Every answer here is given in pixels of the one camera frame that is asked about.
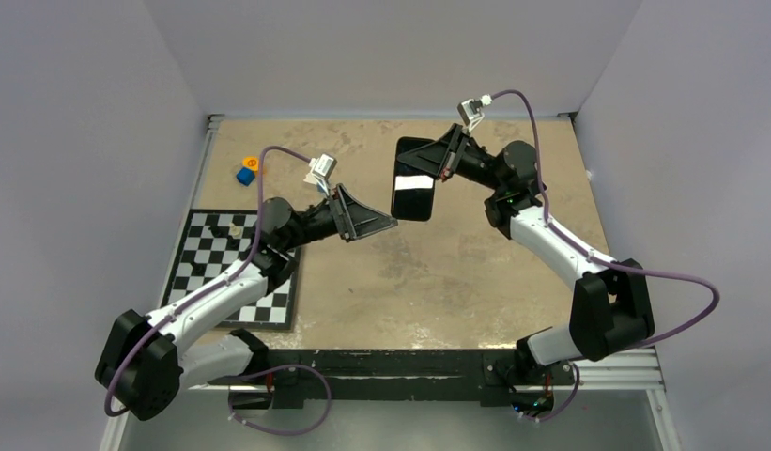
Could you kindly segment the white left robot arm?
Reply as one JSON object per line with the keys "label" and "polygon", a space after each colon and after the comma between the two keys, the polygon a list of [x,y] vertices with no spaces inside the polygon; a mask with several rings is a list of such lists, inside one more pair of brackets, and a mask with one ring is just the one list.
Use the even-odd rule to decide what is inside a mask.
{"label": "white left robot arm", "polygon": [[261,381],[267,348],[252,334],[234,331],[216,346],[197,346],[197,339],[285,283],[298,267],[292,251],[331,236],[358,241],[397,224],[342,184],[306,210],[282,197],[260,202],[253,242],[226,270],[179,301],[146,314],[129,309],[114,320],[95,370],[106,390],[105,414],[146,421],[184,388],[222,377]]}

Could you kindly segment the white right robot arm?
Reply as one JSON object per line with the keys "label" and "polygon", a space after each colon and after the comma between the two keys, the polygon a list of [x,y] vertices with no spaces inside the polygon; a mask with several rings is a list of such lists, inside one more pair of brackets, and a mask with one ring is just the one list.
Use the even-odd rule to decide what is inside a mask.
{"label": "white right robot arm", "polygon": [[493,155],[453,125],[442,137],[398,139],[393,187],[410,177],[445,181],[453,176],[491,190],[484,202],[489,224],[539,257],[570,287],[567,323],[517,341],[514,369],[536,382],[561,361],[599,361],[637,346],[655,332],[649,289],[641,265],[603,254],[545,213],[537,151],[512,141]]}

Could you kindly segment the black phone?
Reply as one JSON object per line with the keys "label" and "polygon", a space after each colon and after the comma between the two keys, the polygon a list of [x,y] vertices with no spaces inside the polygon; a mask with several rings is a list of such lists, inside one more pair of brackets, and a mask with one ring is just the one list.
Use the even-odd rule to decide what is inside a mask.
{"label": "black phone", "polygon": [[[402,137],[397,140],[395,157],[429,140]],[[426,222],[432,215],[435,180],[422,171],[394,159],[391,215],[398,220]]]}

